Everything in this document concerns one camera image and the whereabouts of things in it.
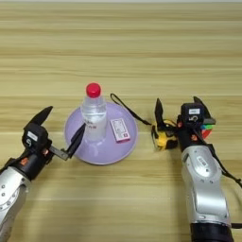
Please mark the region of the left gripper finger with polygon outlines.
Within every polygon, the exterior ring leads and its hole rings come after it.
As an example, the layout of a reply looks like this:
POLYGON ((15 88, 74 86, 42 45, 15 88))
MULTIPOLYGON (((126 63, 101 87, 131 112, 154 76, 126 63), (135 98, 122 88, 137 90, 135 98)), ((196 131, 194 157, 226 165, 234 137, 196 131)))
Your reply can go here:
POLYGON ((52 106, 44 108, 30 120, 30 123, 41 125, 46 120, 48 115, 51 113, 52 109, 53 109, 52 106))
POLYGON ((86 125, 83 124, 74 134, 71 139, 71 144, 67 149, 57 149, 56 147, 51 146, 49 151, 52 152, 54 155, 58 156, 64 161, 71 159, 73 155, 76 153, 78 147, 80 146, 84 132, 85 132, 86 125))

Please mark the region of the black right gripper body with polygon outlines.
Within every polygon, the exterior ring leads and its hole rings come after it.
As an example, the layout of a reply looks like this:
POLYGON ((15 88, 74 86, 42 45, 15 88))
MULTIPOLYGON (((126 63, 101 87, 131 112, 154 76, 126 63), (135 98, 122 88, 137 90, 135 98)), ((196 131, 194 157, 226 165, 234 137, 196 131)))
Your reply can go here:
POLYGON ((201 137, 201 129, 199 127, 186 127, 183 124, 177 125, 177 137, 181 151, 190 146, 201 146, 205 142, 201 137))

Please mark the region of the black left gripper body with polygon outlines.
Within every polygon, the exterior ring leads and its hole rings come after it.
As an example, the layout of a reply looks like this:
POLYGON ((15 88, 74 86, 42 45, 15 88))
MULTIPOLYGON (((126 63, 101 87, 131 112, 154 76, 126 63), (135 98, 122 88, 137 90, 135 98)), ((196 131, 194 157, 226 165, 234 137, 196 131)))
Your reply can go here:
POLYGON ((53 156, 54 154, 50 151, 33 152, 25 149, 22 155, 14 161, 13 167, 24 174, 30 181, 33 181, 43 168, 51 162, 53 156))

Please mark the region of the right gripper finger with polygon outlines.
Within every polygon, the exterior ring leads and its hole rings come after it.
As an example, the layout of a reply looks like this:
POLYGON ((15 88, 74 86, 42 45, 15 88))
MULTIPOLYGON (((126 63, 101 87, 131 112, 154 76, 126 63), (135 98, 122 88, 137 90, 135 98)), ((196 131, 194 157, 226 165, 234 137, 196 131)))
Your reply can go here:
POLYGON ((168 119, 163 118, 163 105, 160 99, 156 100, 155 105, 155 120, 156 120, 156 126, 158 130, 173 130, 176 128, 176 124, 168 119))
POLYGON ((203 108, 203 124, 204 125, 214 125, 216 120, 210 115, 206 105, 202 102, 200 98, 194 96, 194 102, 199 103, 203 108))

